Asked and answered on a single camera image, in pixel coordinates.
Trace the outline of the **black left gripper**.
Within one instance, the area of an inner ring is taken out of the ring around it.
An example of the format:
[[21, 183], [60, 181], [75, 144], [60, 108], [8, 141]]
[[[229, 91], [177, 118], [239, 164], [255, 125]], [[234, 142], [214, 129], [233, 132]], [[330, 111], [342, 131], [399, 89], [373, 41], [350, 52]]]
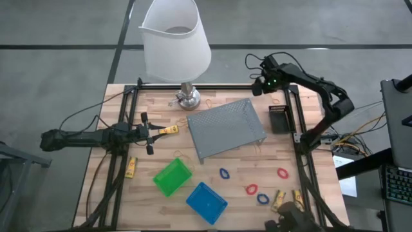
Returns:
[[152, 137], [149, 134], [149, 129], [150, 130], [163, 130], [165, 129], [165, 126], [157, 126], [151, 123], [149, 124], [148, 116], [146, 112], [141, 113], [141, 120], [142, 120], [142, 124], [139, 124], [137, 126], [138, 139], [136, 142], [138, 143], [138, 142], [145, 141], [147, 154], [153, 155], [154, 154], [153, 143], [156, 140], [160, 139], [161, 137], [166, 136], [167, 133], [161, 133], [161, 134], [158, 134]]

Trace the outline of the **yellow crayon box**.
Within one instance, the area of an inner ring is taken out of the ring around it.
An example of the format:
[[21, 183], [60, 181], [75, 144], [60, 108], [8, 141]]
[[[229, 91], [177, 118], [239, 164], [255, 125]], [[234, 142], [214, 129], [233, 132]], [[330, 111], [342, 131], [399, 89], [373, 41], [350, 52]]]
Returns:
[[173, 125], [166, 128], [161, 128], [158, 130], [159, 134], [175, 134], [179, 132], [179, 127], [177, 125]]
[[125, 172], [125, 178], [132, 179], [135, 175], [137, 158], [131, 157]]
[[277, 213], [279, 207], [283, 204], [284, 198], [285, 198], [286, 193], [284, 191], [278, 190], [275, 197], [274, 201], [270, 207], [271, 211]]
[[293, 189], [292, 194], [294, 198], [294, 204], [296, 205], [296, 207], [300, 211], [304, 211], [304, 201], [303, 201], [301, 191], [299, 189]]

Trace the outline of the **grey perforated metal riser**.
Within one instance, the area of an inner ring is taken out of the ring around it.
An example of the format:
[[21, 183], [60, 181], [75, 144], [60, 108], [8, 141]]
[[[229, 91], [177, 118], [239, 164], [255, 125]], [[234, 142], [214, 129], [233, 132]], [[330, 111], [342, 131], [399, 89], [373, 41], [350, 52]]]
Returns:
[[249, 98], [188, 115], [187, 122], [201, 164], [207, 157], [267, 137]]

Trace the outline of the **blue plastic basket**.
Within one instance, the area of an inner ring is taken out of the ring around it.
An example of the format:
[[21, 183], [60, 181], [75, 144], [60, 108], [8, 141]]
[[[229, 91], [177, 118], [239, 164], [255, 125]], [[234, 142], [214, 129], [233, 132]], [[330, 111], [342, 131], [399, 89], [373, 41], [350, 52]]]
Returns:
[[210, 225], [215, 225], [228, 206], [228, 202], [204, 182], [196, 186], [186, 204]]

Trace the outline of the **black desk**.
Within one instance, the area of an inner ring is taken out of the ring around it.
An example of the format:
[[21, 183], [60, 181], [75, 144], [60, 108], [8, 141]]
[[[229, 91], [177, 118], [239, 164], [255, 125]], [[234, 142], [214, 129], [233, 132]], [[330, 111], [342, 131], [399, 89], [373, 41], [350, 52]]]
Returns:
[[359, 159], [336, 169], [338, 179], [347, 179], [369, 171], [379, 172], [379, 198], [383, 203], [380, 212], [384, 232], [412, 232], [412, 206], [386, 200], [382, 190], [381, 169], [383, 166], [396, 166], [393, 162], [392, 149], [388, 148], [378, 153]]

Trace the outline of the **black plastic basket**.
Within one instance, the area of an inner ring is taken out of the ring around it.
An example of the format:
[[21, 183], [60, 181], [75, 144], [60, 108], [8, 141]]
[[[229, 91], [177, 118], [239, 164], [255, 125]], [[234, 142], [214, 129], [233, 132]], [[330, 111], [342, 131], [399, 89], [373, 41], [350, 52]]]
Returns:
[[269, 106], [268, 110], [272, 133], [285, 134], [295, 132], [295, 124], [289, 106]]

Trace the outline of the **green plastic basket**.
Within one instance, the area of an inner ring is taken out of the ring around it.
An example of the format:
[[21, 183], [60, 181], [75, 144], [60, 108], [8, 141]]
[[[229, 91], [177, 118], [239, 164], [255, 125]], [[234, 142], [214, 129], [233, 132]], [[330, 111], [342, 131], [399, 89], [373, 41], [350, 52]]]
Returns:
[[175, 158], [153, 178], [153, 182], [165, 197], [170, 197], [191, 177], [192, 171], [180, 158]]

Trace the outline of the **white shade table lamp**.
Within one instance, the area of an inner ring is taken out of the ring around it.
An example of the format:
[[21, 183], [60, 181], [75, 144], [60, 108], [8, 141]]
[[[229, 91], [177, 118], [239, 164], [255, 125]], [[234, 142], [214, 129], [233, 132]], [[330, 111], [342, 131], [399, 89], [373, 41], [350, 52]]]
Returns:
[[170, 105], [195, 110], [200, 93], [193, 80], [211, 63], [211, 48], [194, 0], [153, 0], [139, 26], [147, 75], [180, 85]]

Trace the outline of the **white paper sheet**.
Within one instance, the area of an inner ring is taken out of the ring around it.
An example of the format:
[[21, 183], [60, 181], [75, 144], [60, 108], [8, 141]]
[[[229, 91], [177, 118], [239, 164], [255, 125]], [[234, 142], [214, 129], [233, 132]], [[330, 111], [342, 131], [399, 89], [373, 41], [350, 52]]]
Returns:
[[[340, 156], [333, 156], [333, 162], [336, 168], [349, 164], [350, 162], [353, 162], [353, 159], [348, 159], [345, 157], [340, 157]], [[339, 181], [341, 191], [343, 195], [349, 196], [349, 197], [357, 197], [357, 183], [356, 183], [356, 178], [355, 177], [350, 177], [347, 179], [342, 179]]]

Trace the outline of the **grey metal stand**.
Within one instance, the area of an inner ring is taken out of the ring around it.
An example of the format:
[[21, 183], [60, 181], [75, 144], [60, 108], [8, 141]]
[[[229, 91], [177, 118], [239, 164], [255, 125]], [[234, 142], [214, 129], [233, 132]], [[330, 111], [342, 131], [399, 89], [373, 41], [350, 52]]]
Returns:
[[49, 168], [52, 160], [17, 150], [0, 141], [0, 176], [6, 169], [11, 169], [11, 163], [21, 164], [21, 172], [16, 180], [9, 178], [10, 192], [4, 204], [0, 207], [0, 232], [6, 232], [14, 215], [24, 185], [28, 179], [32, 164], [39, 164], [42, 168]]

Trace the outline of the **black backlit keyboard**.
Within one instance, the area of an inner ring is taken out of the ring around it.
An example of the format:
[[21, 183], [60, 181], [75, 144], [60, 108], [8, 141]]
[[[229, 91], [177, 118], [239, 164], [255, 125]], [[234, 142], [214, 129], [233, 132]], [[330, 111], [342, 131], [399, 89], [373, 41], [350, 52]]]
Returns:
[[412, 206], [412, 170], [385, 165], [381, 177], [386, 200]]

